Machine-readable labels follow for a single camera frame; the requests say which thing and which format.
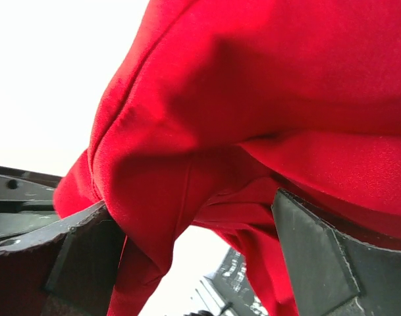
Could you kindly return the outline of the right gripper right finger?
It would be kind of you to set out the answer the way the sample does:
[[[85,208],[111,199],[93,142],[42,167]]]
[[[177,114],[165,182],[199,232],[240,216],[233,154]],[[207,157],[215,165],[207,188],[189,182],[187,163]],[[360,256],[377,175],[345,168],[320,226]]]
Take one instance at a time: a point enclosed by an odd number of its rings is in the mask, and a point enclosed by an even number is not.
[[[401,315],[401,240],[282,189],[271,209],[300,315]]]

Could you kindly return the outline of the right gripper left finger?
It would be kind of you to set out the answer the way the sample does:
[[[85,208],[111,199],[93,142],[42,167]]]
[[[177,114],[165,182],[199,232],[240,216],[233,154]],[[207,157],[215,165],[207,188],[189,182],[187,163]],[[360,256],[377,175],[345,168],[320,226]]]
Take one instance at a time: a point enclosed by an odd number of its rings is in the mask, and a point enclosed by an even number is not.
[[[123,244],[103,202],[0,241],[0,315],[106,315]]]

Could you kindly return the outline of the red dress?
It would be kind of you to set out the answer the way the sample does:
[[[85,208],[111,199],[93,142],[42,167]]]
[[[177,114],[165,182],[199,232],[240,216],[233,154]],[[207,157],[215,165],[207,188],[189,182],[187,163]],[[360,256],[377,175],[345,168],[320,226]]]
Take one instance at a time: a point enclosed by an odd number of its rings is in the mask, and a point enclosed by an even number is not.
[[[279,188],[401,239],[401,1],[150,1],[53,202],[126,234],[108,313],[138,315],[196,225],[296,315]]]

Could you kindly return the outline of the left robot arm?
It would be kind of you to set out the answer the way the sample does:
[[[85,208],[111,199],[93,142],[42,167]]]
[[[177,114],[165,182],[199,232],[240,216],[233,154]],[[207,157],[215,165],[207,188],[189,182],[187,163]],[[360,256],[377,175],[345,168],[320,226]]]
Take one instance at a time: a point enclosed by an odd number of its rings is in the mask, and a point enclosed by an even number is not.
[[[0,242],[59,220],[53,192],[60,176],[0,166]]]

